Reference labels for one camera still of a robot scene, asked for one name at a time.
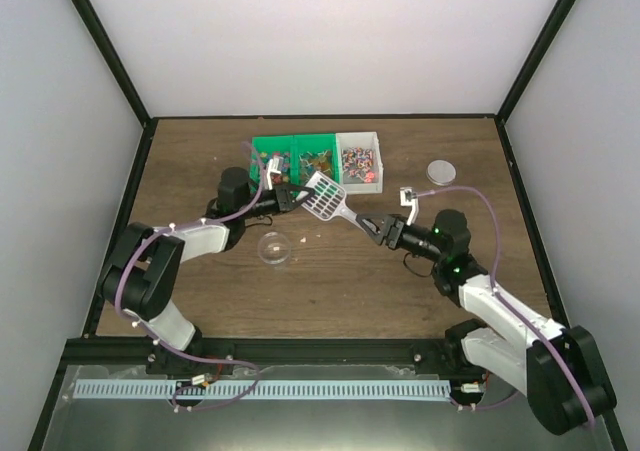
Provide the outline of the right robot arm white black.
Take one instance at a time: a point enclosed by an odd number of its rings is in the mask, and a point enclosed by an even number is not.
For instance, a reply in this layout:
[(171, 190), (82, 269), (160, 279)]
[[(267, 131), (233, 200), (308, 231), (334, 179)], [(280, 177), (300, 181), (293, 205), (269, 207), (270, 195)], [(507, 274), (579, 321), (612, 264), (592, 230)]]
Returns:
[(431, 228), (394, 214), (359, 214), (357, 223), (378, 245), (432, 261), (441, 295), (473, 314), (449, 330), (447, 367), (465, 374), (481, 367), (526, 397), (539, 423), (562, 435), (617, 405), (617, 396), (594, 337), (568, 328), (523, 304), (469, 251), (471, 233), (463, 213), (445, 209)]

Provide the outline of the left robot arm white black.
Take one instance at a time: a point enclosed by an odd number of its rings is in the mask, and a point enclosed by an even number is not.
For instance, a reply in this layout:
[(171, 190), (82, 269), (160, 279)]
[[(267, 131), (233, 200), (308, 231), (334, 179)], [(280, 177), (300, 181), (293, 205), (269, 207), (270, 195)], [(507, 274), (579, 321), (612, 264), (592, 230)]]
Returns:
[(170, 347), (168, 359), (178, 372), (194, 374), (203, 366), (205, 352), (200, 329), (172, 301), (180, 265), (231, 250), (244, 235), (247, 220), (291, 212), (314, 196), (313, 189), (286, 182), (266, 189), (248, 170), (228, 168), (217, 197), (198, 221), (165, 228), (128, 225), (103, 265), (98, 292), (120, 315)]

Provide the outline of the lilac slotted plastic scoop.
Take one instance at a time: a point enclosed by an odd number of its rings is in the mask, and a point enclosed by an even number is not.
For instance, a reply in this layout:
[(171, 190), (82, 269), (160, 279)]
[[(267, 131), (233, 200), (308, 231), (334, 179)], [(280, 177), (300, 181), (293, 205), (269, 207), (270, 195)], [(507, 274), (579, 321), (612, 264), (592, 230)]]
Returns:
[(333, 179), (320, 171), (316, 171), (301, 191), (296, 201), (313, 216), (327, 222), (341, 217), (363, 230), (357, 222), (357, 214), (346, 204), (346, 190)]

